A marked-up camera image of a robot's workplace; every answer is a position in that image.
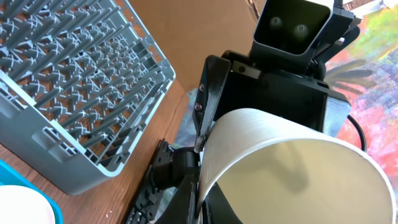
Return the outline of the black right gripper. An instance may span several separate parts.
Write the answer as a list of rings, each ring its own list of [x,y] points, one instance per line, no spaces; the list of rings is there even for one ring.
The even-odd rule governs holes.
[[[194,151],[200,152],[211,126],[224,114],[254,108],[335,137],[351,110],[345,95],[320,80],[269,65],[257,66],[233,51],[206,58],[192,113]]]

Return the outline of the white cup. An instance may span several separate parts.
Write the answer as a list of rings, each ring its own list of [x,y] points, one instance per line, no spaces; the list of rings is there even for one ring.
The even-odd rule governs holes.
[[[387,175],[358,147],[252,108],[230,111],[205,144],[198,205],[218,185],[243,223],[394,223]]]

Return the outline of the pink bowl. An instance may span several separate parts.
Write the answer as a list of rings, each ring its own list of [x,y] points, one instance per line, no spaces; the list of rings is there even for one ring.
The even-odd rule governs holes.
[[[1,224],[55,224],[48,200],[38,191],[20,185],[1,186]]]

